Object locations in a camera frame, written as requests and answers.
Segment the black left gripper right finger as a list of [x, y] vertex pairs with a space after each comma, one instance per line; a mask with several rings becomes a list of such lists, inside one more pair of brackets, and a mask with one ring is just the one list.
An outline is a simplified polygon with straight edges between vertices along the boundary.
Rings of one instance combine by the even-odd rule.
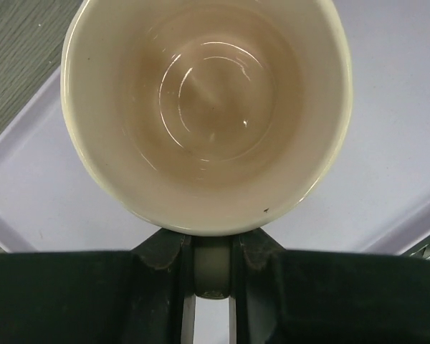
[[430, 343], [430, 261], [231, 240], [233, 343]]

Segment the pink mug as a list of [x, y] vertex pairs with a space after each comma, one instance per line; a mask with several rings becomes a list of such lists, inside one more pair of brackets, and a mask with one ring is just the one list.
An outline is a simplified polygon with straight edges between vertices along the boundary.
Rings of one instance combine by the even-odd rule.
[[229, 296], [224, 237], [314, 189], [353, 105], [332, 1], [84, 1], [60, 90], [95, 182], [142, 220], [201, 237], [195, 292], [209, 299]]

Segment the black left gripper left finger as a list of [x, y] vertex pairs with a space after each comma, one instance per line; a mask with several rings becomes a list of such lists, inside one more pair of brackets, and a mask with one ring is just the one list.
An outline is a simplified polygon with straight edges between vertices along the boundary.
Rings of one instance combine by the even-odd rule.
[[0, 343], [180, 343], [191, 238], [129, 251], [0, 254]]

